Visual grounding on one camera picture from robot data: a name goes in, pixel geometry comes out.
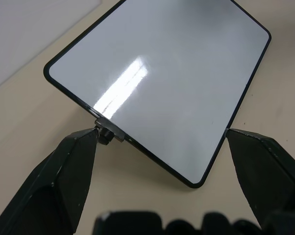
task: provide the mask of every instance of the beige table surface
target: beige table surface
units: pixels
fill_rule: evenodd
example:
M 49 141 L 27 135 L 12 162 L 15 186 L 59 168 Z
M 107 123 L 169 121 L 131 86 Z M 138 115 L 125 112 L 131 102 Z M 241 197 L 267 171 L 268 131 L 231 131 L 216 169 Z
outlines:
M 0 86 L 0 213 L 31 170 L 94 117 L 46 82 L 44 65 L 117 0 L 104 0 L 64 36 Z M 232 127 L 275 138 L 295 158 L 295 0 L 239 0 L 272 34 L 272 42 Z M 225 141 L 205 184 L 187 188 L 127 142 L 98 146 L 77 234 L 91 234 L 109 210 L 151 210 L 199 226 L 208 211 L 256 221 L 238 184 Z

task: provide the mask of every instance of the white wall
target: white wall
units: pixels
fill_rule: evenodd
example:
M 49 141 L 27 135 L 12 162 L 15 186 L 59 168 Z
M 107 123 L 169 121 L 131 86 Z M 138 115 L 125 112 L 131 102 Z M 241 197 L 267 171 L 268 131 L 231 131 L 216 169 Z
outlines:
M 0 0 L 0 84 L 100 0 Z

